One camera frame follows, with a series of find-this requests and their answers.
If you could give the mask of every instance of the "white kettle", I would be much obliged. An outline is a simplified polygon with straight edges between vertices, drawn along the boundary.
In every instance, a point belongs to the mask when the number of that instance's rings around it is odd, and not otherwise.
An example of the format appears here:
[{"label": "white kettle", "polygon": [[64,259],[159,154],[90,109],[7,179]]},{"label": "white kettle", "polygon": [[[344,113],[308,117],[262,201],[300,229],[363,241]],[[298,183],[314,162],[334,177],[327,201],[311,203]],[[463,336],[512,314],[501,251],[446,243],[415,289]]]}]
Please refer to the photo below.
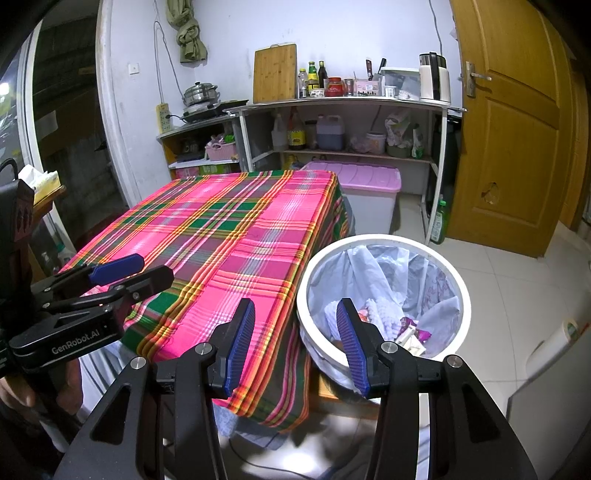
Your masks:
[{"label": "white kettle", "polygon": [[421,100],[450,104],[449,71],[445,58],[434,51],[418,56],[421,76]]}]

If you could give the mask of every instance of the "green cloth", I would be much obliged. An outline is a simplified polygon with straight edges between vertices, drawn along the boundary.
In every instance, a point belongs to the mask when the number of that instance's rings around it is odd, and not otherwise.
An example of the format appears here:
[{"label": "green cloth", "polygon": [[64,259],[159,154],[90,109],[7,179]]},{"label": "green cloth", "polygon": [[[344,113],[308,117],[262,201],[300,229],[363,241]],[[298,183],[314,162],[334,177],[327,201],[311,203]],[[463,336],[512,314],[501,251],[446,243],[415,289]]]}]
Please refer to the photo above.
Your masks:
[{"label": "green cloth", "polygon": [[205,60],[207,49],[199,40],[199,24],[194,18],[191,0],[166,0],[166,19],[178,30],[181,63]]}]

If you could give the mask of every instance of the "glass jar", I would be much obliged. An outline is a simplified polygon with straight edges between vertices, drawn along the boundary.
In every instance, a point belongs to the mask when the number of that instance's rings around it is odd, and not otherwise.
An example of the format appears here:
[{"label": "glass jar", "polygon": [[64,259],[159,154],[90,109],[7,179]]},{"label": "glass jar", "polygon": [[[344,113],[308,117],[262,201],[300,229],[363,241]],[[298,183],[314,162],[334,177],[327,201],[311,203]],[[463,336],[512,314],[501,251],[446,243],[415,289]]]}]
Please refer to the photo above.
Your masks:
[{"label": "glass jar", "polygon": [[342,97],[345,94],[343,87],[343,80],[340,77],[329,77],[329,85],[324,96],[327,97]]}]

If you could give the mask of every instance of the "metal screw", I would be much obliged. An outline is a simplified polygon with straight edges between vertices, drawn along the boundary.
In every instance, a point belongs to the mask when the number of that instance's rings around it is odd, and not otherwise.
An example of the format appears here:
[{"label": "metal screw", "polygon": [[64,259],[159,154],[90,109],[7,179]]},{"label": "metal screw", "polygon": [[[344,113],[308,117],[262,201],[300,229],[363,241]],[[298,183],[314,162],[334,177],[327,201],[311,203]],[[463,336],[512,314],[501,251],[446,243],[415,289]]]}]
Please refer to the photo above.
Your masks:
[{"label": "metal screw", "polygon": [[447,357],[447,363],[450,367],[460,368],[464,364],[464,360],[462,360],[457,355],[450,355]]},{"label": "metal screw", "polygon": [[146,359],[143,356],[137,356],[129,364],[134,370],[139,370],[146,364]]},{"label": "metal screw", "polygon": [[396,345],[394,342],[384,342],[382,343],[381,348],[386,353],[398,352],[398,345]]},{"label": "metal screw", "polygon": [[213,350],[211,343],[200,343],[195,347],[195,353],[199,355],[207,355],[209,352]]}]

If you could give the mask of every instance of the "wooden cutting board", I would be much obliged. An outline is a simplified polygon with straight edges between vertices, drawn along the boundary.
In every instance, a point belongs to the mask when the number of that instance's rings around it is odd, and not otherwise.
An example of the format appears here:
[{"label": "wooden cutting board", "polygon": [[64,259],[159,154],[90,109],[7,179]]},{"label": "wooden cutting board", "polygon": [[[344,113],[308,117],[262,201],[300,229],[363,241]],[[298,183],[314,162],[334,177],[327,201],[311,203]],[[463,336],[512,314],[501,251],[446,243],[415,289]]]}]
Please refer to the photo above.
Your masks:
[{"label": "wooden cutting board", "polygon": [[275,45],[255,52],[253,103],[297,98],[295,47],[295,43]]}]

